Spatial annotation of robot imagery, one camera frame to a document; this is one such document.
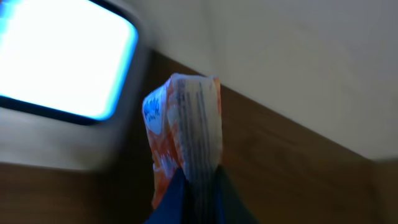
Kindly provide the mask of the orange snack packet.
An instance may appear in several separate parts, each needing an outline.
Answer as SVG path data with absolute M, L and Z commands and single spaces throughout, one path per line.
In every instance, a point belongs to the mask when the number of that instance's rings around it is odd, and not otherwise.
M 153 159 L 153 208 L 179 168 L 200 191 L 223 153 L 219 78 L 174 73 L 144 98 L 142 115 Z

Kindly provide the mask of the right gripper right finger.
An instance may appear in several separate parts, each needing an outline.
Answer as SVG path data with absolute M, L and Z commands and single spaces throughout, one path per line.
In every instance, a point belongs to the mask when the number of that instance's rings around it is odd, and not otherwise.
M 216 224 L 258 224 L 239 198 L 223 166 L 218 166 L 215 172 L 214 197 Z

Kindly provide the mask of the white barcode scanner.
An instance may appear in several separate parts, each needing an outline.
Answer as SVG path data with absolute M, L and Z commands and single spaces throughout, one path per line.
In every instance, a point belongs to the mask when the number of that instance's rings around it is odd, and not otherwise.
M 106 167 L 148 59 L 142 18 L 124 1 L 2 1 L 1 162 Z

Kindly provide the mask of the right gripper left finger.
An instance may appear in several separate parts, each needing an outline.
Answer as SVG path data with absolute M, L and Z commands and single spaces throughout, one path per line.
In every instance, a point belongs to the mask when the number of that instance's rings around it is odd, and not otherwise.
M 144 224 L 183 224 L 186 197 L 186 178 L 182 168 L 178 168 L 172 177 L 158 207 Z

